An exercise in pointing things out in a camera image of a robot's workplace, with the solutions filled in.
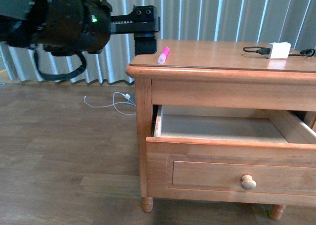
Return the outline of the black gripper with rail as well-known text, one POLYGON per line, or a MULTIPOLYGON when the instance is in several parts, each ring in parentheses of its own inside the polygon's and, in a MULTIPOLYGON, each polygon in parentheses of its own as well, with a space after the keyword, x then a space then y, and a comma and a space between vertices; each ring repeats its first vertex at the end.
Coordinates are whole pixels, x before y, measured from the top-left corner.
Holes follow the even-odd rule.
POLYGON ((135 56, 155 54, 156 33, 160 32, 160 17, 153 5, 134 6, 127 15, 111 16, 111 34, 134 34, 135 56))

